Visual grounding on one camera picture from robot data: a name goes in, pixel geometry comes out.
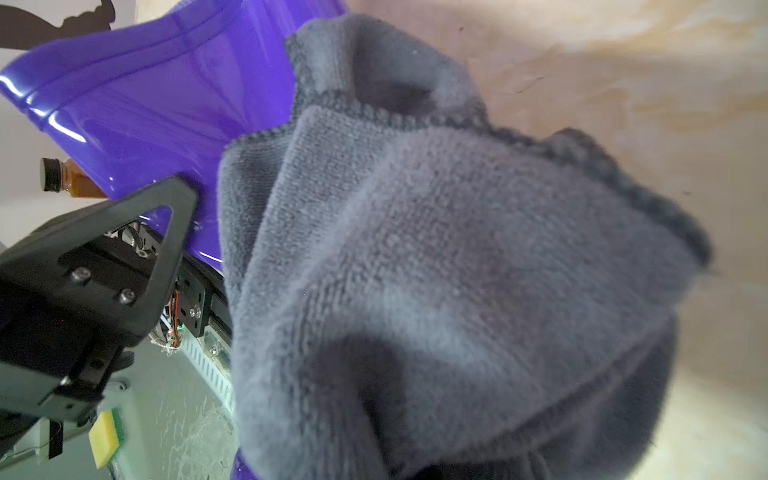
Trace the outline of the grey cloth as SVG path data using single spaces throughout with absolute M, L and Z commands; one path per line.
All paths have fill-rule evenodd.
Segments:
M 219 169 L 240 457 L 260 479 L 624 479 L 712 246 L 585 133 L 491 125 L 361 14 L 290 36 L 289 121 Z

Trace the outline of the purple boot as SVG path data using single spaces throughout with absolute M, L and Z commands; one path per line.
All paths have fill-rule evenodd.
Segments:
M 342 1 L 192 1 L 136 26 L 38 47 L 1 92 L 111 198 L 182 175 L 199 194 L 187 248 L 221 265 L 218 165 L 232 140 L 287 122 L 287 37 Z

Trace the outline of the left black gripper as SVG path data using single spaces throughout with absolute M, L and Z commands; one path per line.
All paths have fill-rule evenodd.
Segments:
M 82 426 L 169 299 L 198 202 L 180 177 L 60 215 L 1 255 L 1 442 L 41 419 Z M 148 257 L 109 233 L 171 213 Z

